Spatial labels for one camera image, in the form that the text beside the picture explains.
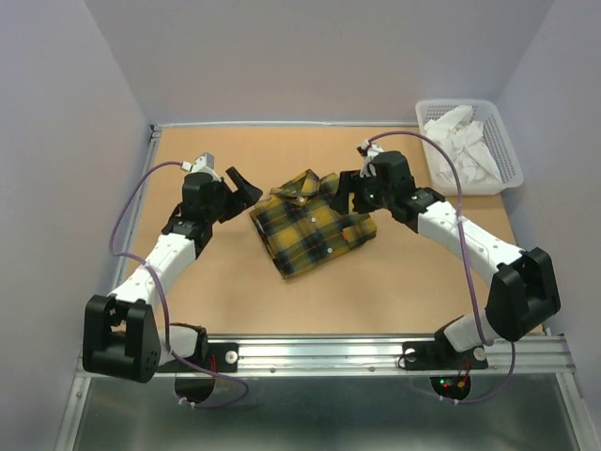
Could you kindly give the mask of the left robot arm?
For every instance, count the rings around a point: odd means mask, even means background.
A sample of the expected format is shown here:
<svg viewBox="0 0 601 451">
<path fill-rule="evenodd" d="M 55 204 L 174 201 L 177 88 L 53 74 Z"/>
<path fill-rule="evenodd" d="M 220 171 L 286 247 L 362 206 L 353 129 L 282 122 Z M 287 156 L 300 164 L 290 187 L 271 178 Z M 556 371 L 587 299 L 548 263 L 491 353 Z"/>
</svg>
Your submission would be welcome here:
<svg viewBox="0 0 601 451">
<path fill-rule="evenodd" d="M 82 363 L 88 372 L 147 382 L 172 361 L 190 370 L 215 366 L 203 327 L 167 321 L 160 331 L 155 316 L 168 311 L 168 289 L 207 247 L 214 225 L 237 217 L 263 193 L 234 167 L 223 178 L 197 164 L 182 167 L 181 200 L 149 255 L 133 256 L 139 265 L 131 276 L 85 306 Z"/>
</svg>

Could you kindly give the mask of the yellow plaid long sleeve shirt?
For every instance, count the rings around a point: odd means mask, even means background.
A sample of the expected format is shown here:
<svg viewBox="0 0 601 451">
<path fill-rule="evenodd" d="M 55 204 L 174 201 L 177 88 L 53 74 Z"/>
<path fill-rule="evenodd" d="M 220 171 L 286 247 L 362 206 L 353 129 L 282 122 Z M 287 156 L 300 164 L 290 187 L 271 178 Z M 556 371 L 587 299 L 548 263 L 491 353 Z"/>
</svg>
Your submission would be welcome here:
<svg viewBox="0 0 601 451">
<path fill-rule="evenodd" d="M 340 214 L 330 207 L 338 175 L 308 169 L 257 202 L 249 216 L 278 273 L 300 276 L 343 256 L 377 235 L 368 214 Z"/>
</svg>

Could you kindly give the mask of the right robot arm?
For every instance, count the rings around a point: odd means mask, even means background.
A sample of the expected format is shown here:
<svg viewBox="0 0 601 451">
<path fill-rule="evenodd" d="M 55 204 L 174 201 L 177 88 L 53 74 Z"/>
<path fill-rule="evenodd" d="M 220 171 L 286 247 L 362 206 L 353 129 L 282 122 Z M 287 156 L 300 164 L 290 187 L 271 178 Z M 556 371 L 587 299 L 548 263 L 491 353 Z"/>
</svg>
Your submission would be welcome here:
<svg viewBox="0 0 601 451">
<path fill-rule="evenodd" d="M 453 366 L 466 351 L 499 338 L 517 342 L 561 308 L 547 252 L 496 238 L 442 194 L 417 186 L 398 151 L 368 151 L 362 169 L 341 172 L 331 207 L 341 214 L 385 209 L 396 222 L 460 258 L 467 275 L 477 273 L 486 282 L 485 308 L 436 331 L 427 353 L 440 365 Z"/>
</svg>

